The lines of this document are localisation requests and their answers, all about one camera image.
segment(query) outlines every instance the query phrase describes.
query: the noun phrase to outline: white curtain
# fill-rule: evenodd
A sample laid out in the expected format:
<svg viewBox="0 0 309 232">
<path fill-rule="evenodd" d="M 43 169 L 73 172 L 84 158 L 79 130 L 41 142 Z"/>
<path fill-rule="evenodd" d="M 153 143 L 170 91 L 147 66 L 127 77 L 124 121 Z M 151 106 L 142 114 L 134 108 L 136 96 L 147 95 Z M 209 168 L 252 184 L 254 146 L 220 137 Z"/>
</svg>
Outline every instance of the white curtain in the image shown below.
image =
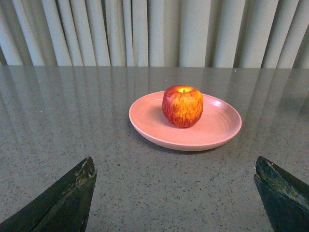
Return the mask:
<svg viewBox="0 0 309 232">
<path fill-rule="evenodd" d="M 309 0 L 0 1 L 0 64 L 309 68 Z"/>
</svg>

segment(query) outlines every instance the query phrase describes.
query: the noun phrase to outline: apple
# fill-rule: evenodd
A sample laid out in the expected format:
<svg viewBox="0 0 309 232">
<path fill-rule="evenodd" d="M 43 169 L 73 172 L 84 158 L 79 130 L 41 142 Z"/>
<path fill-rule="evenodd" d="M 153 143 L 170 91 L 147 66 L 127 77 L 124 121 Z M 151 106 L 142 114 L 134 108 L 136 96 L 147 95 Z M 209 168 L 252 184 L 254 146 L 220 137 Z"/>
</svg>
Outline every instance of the apple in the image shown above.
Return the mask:
<svg viewBox="0 0 309 232">
<path fill-rule="evenodd" d="M 194 87 L 171 86 L 164 91 L 162 111 L 171 124 L 188 128 L 202 116 L 203 95 Z"/>
</svg>

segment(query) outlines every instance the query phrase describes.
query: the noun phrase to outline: gray speckled table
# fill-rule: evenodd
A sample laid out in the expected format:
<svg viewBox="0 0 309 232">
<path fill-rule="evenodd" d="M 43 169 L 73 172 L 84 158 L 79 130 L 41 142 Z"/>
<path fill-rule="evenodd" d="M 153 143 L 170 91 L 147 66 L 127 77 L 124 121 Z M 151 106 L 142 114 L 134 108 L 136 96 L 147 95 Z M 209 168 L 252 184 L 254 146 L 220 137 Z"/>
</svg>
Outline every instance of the gray speckled table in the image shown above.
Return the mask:
<svg viewBox="0 0 309 232">
<path fill-rule="evenodd" d="M 186 84 L 220 98 L 243 125 L 203 152 L 141 137 L 138 98 Z M 309 70 L 0 67 L 0 221 L 92 156 L 88 232 L 272 231 L 253 182 L 262 155 L 309 183 Z"/>
</svg>

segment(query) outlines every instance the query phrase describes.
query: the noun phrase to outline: pink plate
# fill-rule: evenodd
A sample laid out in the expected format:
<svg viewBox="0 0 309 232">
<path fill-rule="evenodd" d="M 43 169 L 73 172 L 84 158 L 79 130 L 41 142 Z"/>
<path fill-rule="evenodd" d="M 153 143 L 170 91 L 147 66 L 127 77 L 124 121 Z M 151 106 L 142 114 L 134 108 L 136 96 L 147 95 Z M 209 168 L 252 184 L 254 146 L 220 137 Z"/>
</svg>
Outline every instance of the pink plate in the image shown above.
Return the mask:
<svg viewBox="0 0 309 232">
<path fill-rule="evenodd" d="M 201 119 L 192 127 L 178 128 L 162 113 L 163 94 L 141 97 L 129 110 L 134 128 L 157 145 L 180 151 L 208 150 L 227 143 L 241 128 L 241 117 L 231 105 L 206 94 Z"/>
</svg>

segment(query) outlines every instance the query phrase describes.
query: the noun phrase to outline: curtain fold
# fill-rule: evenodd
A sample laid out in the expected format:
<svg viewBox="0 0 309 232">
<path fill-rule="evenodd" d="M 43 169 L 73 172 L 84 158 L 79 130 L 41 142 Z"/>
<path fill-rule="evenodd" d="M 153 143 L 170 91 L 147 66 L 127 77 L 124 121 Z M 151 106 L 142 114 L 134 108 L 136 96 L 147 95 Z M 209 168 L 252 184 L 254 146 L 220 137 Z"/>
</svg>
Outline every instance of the curtain fold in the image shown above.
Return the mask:
<svg viewBox="0 0 309 232">
<path fill-rule="evenodd" d="M 309 0 L 0 1 L 0 64 L 309 68 Z"/>
</svg>

